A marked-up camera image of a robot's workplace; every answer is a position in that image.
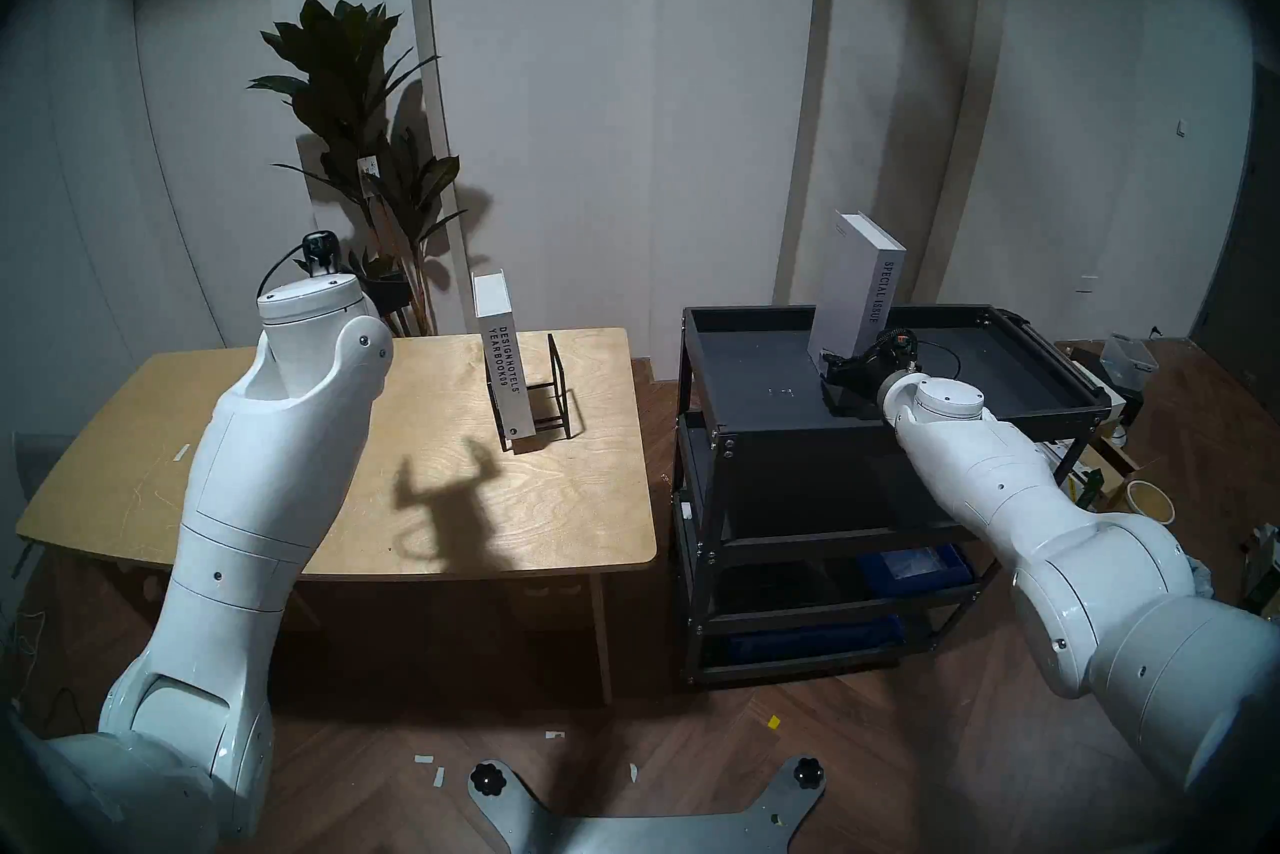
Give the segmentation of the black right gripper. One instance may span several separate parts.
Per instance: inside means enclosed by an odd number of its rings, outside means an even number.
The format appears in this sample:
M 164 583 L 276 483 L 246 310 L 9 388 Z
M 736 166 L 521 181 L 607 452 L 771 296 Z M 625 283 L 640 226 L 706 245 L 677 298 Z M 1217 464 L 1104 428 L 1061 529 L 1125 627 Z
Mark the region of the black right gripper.
M 820 376 L 826 384 L 858 384 L 859 389 L 881 389 L 893 374 L 922 371 L 919 341 L 913 329 L 888 329 L 860 357 L 841 357 L 822 350 L 820 365 Z

